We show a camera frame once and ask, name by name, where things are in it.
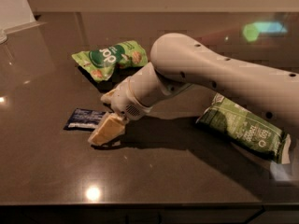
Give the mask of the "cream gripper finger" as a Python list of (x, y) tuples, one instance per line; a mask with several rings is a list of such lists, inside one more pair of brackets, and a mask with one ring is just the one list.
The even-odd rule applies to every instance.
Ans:
[(102, 117), (96, 129), (92, 132), (88, 142), (101, 146), (124, 134), (128, 119), (116, 113), (108, 113)]
[(111, 105), (113, 102), (113, 96), (117, 90), (112, 89), (111, 91), (106, 92), (100, 98), (101, 102), (106, 105)]

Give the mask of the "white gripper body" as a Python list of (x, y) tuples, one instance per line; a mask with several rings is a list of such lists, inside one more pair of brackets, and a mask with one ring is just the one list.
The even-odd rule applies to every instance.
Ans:
[(139, 120), (152, 109), (149, 94), (153, 83), (138, 77), (128, 77), (120, 83), (111, 99), (115, 113), (129, 120)]

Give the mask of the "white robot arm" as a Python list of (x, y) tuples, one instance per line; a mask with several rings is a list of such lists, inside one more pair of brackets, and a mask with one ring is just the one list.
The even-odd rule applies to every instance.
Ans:
[(166, 34), (152, 46), (150, 62), (101, 101), (103, 116), (88, 142), (103, 145), (124, 134), (125, 125), (190, 85), (207, 87), (294, 136), (299, 134), (299, 74), (221, 56), (181, 34)]

